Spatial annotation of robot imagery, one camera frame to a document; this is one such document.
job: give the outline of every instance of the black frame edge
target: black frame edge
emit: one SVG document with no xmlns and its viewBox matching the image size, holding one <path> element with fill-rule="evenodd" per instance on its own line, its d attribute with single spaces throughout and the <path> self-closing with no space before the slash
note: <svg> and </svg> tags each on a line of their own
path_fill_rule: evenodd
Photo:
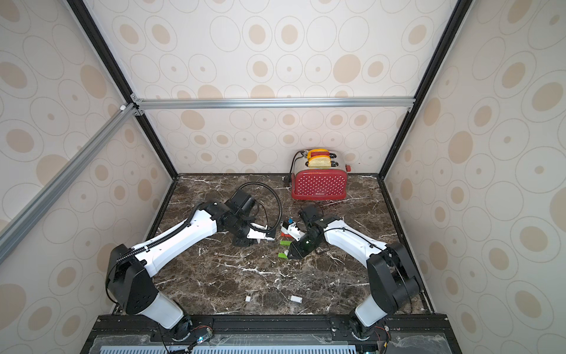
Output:
<svg viewBox="0 0 566 354">
<path fill-rule="evenodd" d="M 88 39 L 91 41 L 91 44 L 100 57 L 100 60 L 102 60 L 102 63 L 108 70 L 108 73 L 112 77 L 112 80 L 114 80 L 114 83 L 120 90 L 120 93 L 122 94 L 126 102 L 134 103 L 131 98 L 131 94 L 133 93 L 132 88 L 130 87 L 130 84 L 128 84 L 126 77 L 118 66 L 118 63 L 112 55 L 112 52 L 106 44 L 106 41 L 104 40 L 102 34 L 98 30 L 98 27 L 96 26 L 91 13 L 87 9 L 87 5 L 82 0 L 67 0 L 67 3 L 75 14 L 81 27 L 83 27 L 84 33 L 86 33 Z M 157 153 L 157 156 L 161 160 L 161 163 L 163 163 L 163 166 L 165 167 L 171 178 L 177 178 L 177 170 L 169 159 L 167 152 L 163 148 L 163 145 L 159 141 L 159 138 L 155 134 L 155 131 L 153 130 L 151 124 L 149 124 L 149 121 L 145 114 L 136 116 L 136 118 L 139 125 L 141 126 L 141 129 L 145 133 L 145 136 L 149 140 L 150 144 Z"/>
<path fill-rule="evenodd" d="M 444 62 L 444 58 L 446 57 L 446 54 L 448 53 L 472 2 L 473 0 L 458 0 L 458 2 L 456 3 L 456 6 L 452 11 L 452 15 L 450 16 L 450 19 L 448 20 L 448 23 L 444 28 L 442 37 L 440 37 L 438 46 L 436 47 L 434 54 L 432 55 L 432 58 L 428 63 L 426 71 L 424 72 L 423 79 L 421 80 L 421 83 L 417 88 L 417 92 L 415 93 L 415 103 L 411 108 L 411 111 L 407 112 L 407 114 L 405 115 L 403 123 L 401 124 L 401 127 L 399 128 L 399 131 L 397 132 L 397 135 L 393 140 L 393 144 L 391 144 L 389 152 L 387 153 L 387 157 L 385 158 L 385 161 L 381 166 L 381 170 L 379 171 L 379 177 L 381 179 L 385 178 L 387 172 L 391 168 L 391 165 L 393 164 L 393 161 L 397 156 L 397 153 L 399 152 L 399 149 L 401 148 L 401 145 L 403 144 L 403 141 L 405 140 L 405 137 L 409 132 L 409 129 L 411 128 L 411 125 L 413 124 L 413 121 L 415 120 L 415 117 L 417 116 L 421 105 L 424 103 L 428 90 L 432 86 L 432 82 L 434 81 L 438 70 Z"/>
<path fill-rule="evenodd" d="M 173 196 L 173 193 L 175 192 L 175 188 L 177 187 L 178 181 L 179 181 L 179 175 L 177 175 L 176 177 L 173 178 L 173 181 L 171 182 L 171 185 L 169 186 L 169 189 L 167 190 L 167 194 L 165 194 L 165 198 L 163 199 L 163 202 L 161 202 L 161 206 L 159 207 L 159 211 L 157 212 L 157 216 L 153 220 L 153 224 L 151 225 L 151 228 L 149 229 L 147 237 L 145 238 L 146 241 L 149 240 L 150 238 L 155 237 L 155 235 L 157 233 L 157 229 L 159 228 L 159 224 L 161 224 L 161 220 L 163 219 L 163 215 L 165 214 L 165 211 L 167 210 L 167 207 L 169 206 L 169 201 L 171 200 L 171 197 Z"/>
<path fill-rule="evenodd" d="M 413 261 L 413 264 L 418 269 L 417 262 L 413 256 L 413 251 L 409 247 L 409 242 L 407 240 L 407 237 L 405 236 L 405 232 L 403 231 L 403 227 L 401 226 L 399 217 L 397 216 L 397 212 L 395 211 L 395 208 L 393 207 L 393 203 L 391 202 L 391 196 L 389 195 L 389 191 L 385 187 L 385 182 L 379 176 L 377 177 L 377 180 L 378 180 L 379 188 L 381 189 L 381 194 L 383 194 L 383 199 L 385 200 L 385 205 L 387 206 L 387 210 L 389 211 L 391 221 L 393 222 L 393 227 L 395 227 L 395 232 L 397 232 L 397 237 L 399 238 L 403 246 L 407 248 L 409 256 L 411 257 L 411 261 Z M 427 289 L 424 288 L 423 291 L 420 293 L 420 295 L 423 306 L 427 310 L 435 313 L 435 309 L 432 305 L 432 302 L 430 301 L 430 296 L 428 295 Z"/>
<path fill-rule="evenodd" d="M 358 351 L 366 352 L 369 347 L 374 347 L 379 338 L 370 339 L 370 343 L 361 342 L 352 338 L 343 338 L 344 328 L 340 325 L 335 328 L 335 323 L 347 322 L 347 314 L 327 315 L 191 315 L 195 325 L 208 325 L 213 331 L 224 334 L 248 334 L 248 335 L 277 335 L 277 334 L 322 334 L 331 335 L 332 340 L 347 341 L 348 344 L 356 345 Z M 432 334 L 441 332 L 446 337 L 448 345 L 453 354 L 462 354 L 456 336 L 448 318 L 445 314 L 415 314 L 415 315 L 390 315 L 383 318 L 383 323 L 389 326 L 391 336 L 400 334 Z M 159 345 L 189 345 L 194 341 L 187 339 L 184 342 L 174 342 L 167 336 L 162 336 L 157 323 L 145 316 L 135 315 L 100 315 L 87 340 L 85 341 L 81 354 L 87 354 L 97 337 L 116 335 L 149 335 L 149 344 Z"/>
</svg>

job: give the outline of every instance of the robotic arm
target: robotic arm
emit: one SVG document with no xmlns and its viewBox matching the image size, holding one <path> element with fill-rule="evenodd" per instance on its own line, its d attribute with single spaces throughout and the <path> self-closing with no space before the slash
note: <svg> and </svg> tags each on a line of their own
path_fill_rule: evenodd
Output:
<svg viewBox="0 0 566 354">
<path fill-rule="evenodd" d="M 398 311 L 424 288 L 407 250 L 398 242 L 386 244 L 356 231 L 336 216 L 322 217 L 313 204 L 299 215 L 307 232 L 289 221 L 283 222 L 281 228 L 283 234 L 295 239 L 286 253 L 289 259 L 304 258 L 326 240 L 367 268 L 371 295 L 356 307 L 350 320 L 358 338 L 368 337 L 377 321 Z"/>
<path fill-rule="evenodd" d="M 242 190 L 249 184 L 267 187 L 279 204 L 274 227 L 253 223 L 250 211 L 255 199 Z M 255 240 L 274 240 L 281 220 L 281 202 L 268 186 L 250 182 L 240 186 L 225 203 L 198 204 L 189 217 L 164 233 L 128 249 L 124 244 L 110 253 L 106 289 L 127 314 L 142 314 L 158 322 L 174 340 L 184 340 L 191 330 L 191 318 L 174 301 L 157 290 L 151 277 L 181 252 L 216 232 L 229 231 L 234 246 L 246 247 Z"/>
<path fill-rule="evenodd" d="M 275 196 L 279 217 L 274 226 L 253 223 L 250 211 L 256 201 L 242 190 L 250 184 L 264 186 Z M 185 340 L 192 329 L 191 317 L 157 290 L 151 278 L 180 253 L 216 232 L 230 232 L 232 244 L 239 247 L 250 246 L 256 239 L 274 240 L 281 211 L 281 201 L 275 191 L 259 182 L 243 184 L 225 203 L 217 200 L 199 203 L 187 219 L 159 236 L 130 249 L 124 244 L 114 248 L 110 253 L 106 289 L 127 314 L 145 315 L 168 330 L 174 340 Z M 287 252 L 289 259 L 304 258 L 326 240 L 367 268 L 371 296 L 353 310 L 350 320 L 357 337 L 367 337 L 377 321 L 396 312 L 423 289 L 406 249 L 398 242 L 385 244 L 374 240 L 335 216 L 322 217 L 314 205 L 308 205 L 299 215 L 307 232 L 301 232 L 292 222 L 284 222 L 281 227 L 284 233 L 295 238 Z"/>
</svg>

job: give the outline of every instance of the vent grille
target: vent grille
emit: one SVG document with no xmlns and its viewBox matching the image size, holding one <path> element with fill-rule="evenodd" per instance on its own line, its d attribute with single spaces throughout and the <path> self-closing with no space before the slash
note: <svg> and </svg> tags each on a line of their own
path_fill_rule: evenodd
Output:
<svg viewBox="0 0 566 354">
<path fill-rule="evenodd" d="M 355 346 L 218 346 L 195 347 L 192 354 L 356 354 Z"/>
<path fill-rule="evenodd" d="M 187 346 L 167 346 L 170 352 L 183 350 Z M 100 354 L 166 354 L 163 346 L 102 346 Z"/>
<path fill-rule="evenodd" d="M 169 346 L 169 351 L 186 346 Z M 165 354 L 163 346 L 102 346 L 100 354 Z M 356 354 L 355 346 L 196 346 L 192 354 Z"/>
</svg>

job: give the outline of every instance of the dark marble surface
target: dark marble surface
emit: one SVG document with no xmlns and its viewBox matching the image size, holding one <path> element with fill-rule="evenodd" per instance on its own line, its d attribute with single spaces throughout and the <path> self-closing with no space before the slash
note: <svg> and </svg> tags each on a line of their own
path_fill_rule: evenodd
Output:
<svg viewBox="0 0 566 354">
<path fill-rule="evenodd" d="M 188 175 L 180 176 L 158 232 L 182 221 L 198 201 L 226 201 L 235 188 L 260 181 L 276 189 L 283 204 L 283 217 L 298 219 L 303 202 L 291 198 L 282 187 L 281 175 Z M 270 225 L 277 218 L 277 204 L 265 189 L 249 186 L 248 193 L 267 209 Z M 370 176 L 349 176 L 348 197 L 323 201 L 325 215 L 344 217 L 360 232 L 384 242 L 397 240 L 378 182 Z M 258 213 L 264 221 L 263 210 Z M 300 261 L 277 257 L 287 247 L 262 241 L 248 248 L 231 245 L 231 235 L 216 233 L 198 242 L 169 262 L 154 278 L 157 288 L 194 314 L 327 314 L 349 313 L 369 294 L 366 269 L 354 258 L 326 243 Z M 291 295 L 302 303 L 289 300 Z M 422 313 L 413 298 L 413 313 Z M 407 304 L 403 311 L 408 313 Z"/>
</svg>

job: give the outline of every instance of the wall panel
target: wall panel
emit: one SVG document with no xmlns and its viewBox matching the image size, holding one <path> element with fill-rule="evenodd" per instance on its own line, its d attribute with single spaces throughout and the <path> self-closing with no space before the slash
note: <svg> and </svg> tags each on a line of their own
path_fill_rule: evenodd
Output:
<svg viewBox="0 0 566 354">
<path fill-rule="evenodd" d="M 287 173 L 297 150 L 343 154 L 377 173 L 406 107 L 147 110 L 179 173 Z"/>
<path fill-rule="evenodd" d="M 0 232 L 123 101 L 67 9 L 0 6 Z"/>
<path fill-rule="evenodd" d="M 170 182 L 132 117 L 0 266 L 0 352 L 79 353 L 110 251 L 145 239 Z"/>
<path fill-rule="evenodd" d="M 386 184 L 462 351 L 564 351 L 566 3 L 476 1 Z"/>
<path fill-rule="evenodd" d="M 138 97 L 407 96 L 454 0 L 99 0 Z"/>
</svg>

